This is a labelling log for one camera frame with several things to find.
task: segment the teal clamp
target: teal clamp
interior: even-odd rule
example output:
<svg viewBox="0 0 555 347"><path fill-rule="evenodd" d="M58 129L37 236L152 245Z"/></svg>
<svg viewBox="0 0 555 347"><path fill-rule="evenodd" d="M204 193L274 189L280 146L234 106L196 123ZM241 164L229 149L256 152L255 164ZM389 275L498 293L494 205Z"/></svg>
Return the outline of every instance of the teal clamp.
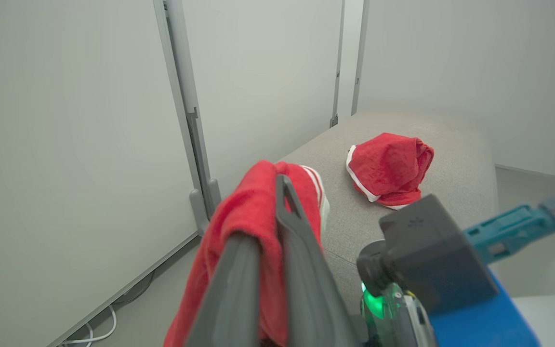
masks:
<svg viewBox="0 0 555 347"><path fill-rule="evenodd" d="M517 253L527 244L555 233L555 221L541 208L516 207L464 231L478 257L491 264Z"/></svg>
<svg viewBox="0 0 555 347"><path fill-rule="evenodd" d="M555 195L537 209L524 205L464 230L484 264L514 255L527 244L555 233Z"/></svg>

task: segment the cable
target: cable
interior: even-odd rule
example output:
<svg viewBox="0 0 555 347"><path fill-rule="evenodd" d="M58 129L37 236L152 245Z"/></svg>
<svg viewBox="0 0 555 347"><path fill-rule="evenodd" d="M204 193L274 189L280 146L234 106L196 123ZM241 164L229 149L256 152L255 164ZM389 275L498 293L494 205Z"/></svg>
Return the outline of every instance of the cable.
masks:
<svg viewBox="0 0 555 347"><path fill-rule="evenodd" d="M68 345L72 343L87 343L86 347L90 347L92 342L104 340L105 338L111 336L111 334L115 331L115 328L117 328L117 314L115 314L115 309L113 308L113 306L108 305L108 309L110 309L110 314L113 316L113 327L110 329L110 332L107 332L102 336L93 337L93 329L91 329L91 326L89 325L89 323L87 323L86 326L89 329L90 338L86 338L84 340L66 340L62 342L61 345Z"/></svg>
<svg viewBox="0 0 555 347"><path fill-rule="evenodd" d="M149 277L149 281L147 282L147 285L143 288L143 290L141 290L140 292L138 292L138 294L134 295L132 298L127 299L127 300L123 300L123 301L115 301L113 303L113 305L121 305L121 304L127 304L127 303L131 303L132 301L136 300L139 296L143 295L143 293L145 292L145 290L147 290L147 288L149 288L149 286L151 285L151 282L154 281L154 277L156 276L156 271L153 270L150 274Z"/></svg>

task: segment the crumpled red cloth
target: crumpled red cloth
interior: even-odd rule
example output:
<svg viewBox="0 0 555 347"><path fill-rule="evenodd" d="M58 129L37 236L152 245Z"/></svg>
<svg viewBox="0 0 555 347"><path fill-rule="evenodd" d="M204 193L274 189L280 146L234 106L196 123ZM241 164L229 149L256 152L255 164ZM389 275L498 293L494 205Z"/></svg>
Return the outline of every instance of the crumpled red cloth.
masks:
<svg viewBox="0 0 555 347"><path fill-rule="evenodd" d="M382 133L352 146L346 169L370 202L406 205L421 199L419 185L433 158L434 149L419 138Z"/></svg>
<svg viewBox="0 0 555 347"><path fill-rule="evenodd" d="M211 218L187 278L179 311L168 329L164 347L181 347L185 344L225 242L234 231L253 235L262 247L259 337L269 338L280 346L286 345L288 324L284 263L275 219L278 174L291 179L320 244L319 200L310 175L299 165L260 161L245 174L234 193L220 203Z"/></svg>

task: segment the blue panel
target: blue panel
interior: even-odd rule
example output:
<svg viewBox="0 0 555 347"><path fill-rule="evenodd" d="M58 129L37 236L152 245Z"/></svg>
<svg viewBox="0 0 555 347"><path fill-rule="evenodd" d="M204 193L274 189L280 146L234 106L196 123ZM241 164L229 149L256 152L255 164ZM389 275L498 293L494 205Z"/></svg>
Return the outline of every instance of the blue panel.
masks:
<svg viewBox="0 0 555 347"><path fill-rule="evenodd" d="M441 347L540 345L504 288L491 276L500 290L494 298L429 317Z"/></svg>

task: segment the white cable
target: white cable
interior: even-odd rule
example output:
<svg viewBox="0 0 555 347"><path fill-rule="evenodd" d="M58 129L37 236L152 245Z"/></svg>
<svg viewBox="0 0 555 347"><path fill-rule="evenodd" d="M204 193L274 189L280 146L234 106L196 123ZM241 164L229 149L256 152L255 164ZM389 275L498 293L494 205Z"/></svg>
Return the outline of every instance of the white cable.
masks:
<svg viewBox="0 0 555 347"><path fill-rule="evenodd" d="M68 345L70 343L86 343L87 345L85 347L90 347L92 342L104 340L105 338L111 336L111 334L115 331L115 328L117 328L117 315L115 314L113 306L108 305L108 309L110 309L110 314L113 316L113 327L110 329L110 332L107 332L102 336L93 337L93 329L91 329L91 326L87 323L86 326L87 329L89 329L89 338L84 340L66 340L62 342L61 345Z"/></svg>

